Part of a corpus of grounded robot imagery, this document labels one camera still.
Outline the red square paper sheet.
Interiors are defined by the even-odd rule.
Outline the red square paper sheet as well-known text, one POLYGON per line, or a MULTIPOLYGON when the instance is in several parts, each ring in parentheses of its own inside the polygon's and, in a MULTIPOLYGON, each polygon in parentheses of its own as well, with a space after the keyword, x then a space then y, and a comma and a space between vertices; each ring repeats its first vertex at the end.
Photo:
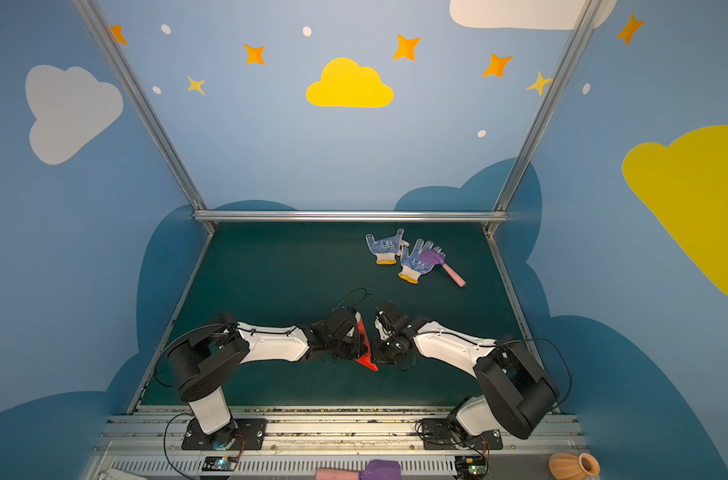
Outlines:
POLYGON ((378 366, 373 362, 371 344, 368 338, 366 328, 364 326, 362 315, 358 310, 354 311, 354 315, 356 318, 356 327, 360 350, 360 352, 357 354, 356 362, 373 372, 378 372, 378 366))

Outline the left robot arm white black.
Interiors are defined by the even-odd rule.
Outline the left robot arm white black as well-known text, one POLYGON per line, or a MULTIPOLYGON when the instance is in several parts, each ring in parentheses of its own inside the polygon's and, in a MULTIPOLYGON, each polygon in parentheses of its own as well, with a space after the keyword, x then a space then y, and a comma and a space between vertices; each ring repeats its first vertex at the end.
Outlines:
POLYGON ((319 322, 291 327, 255 326, 220 314, 174 340, 162 357, 180 400, 189 405, 205 435, 232 425, 222 386, 244 363, 334 358, 378 370, 361 314, 354 308, 338 308, 319 322))

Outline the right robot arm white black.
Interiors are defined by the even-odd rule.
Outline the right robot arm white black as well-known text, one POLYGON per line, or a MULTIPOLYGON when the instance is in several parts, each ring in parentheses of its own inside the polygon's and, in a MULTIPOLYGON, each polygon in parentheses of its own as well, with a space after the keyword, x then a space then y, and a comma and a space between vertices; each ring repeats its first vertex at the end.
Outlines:
POLYGON ((374 322, 377 363, 398 364, 410 353, 448 364, 477 380, 481 394, 463 400, 444 421, 454 442, 506 431, 527 440, 558 403, 558 387, 526 342, 506 336, 482 339, 427 317, 410 317, 393 302, 374 322))

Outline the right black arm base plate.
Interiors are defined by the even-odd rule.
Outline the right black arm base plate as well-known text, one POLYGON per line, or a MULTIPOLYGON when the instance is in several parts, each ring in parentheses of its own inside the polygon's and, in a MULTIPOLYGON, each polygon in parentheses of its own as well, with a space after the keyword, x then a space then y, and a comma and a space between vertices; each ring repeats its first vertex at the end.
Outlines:
POLYGON ((424 418, 415 425, 415 432, 426 450, 497 451, 503 449, 499 430, 479 435, 467 433, 458 422, 447 418, 424 418))

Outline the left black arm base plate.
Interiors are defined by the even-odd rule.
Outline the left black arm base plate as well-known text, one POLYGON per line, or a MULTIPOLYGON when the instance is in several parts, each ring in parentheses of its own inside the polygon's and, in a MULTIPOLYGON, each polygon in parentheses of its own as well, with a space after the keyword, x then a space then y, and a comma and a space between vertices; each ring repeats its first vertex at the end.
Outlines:
POLYGON ((213 433, 206 434, 197 418, 192 419, 183 436, 182 450, 236 451, 261 450, 267 421, 262 418, 232 419, 213 433))

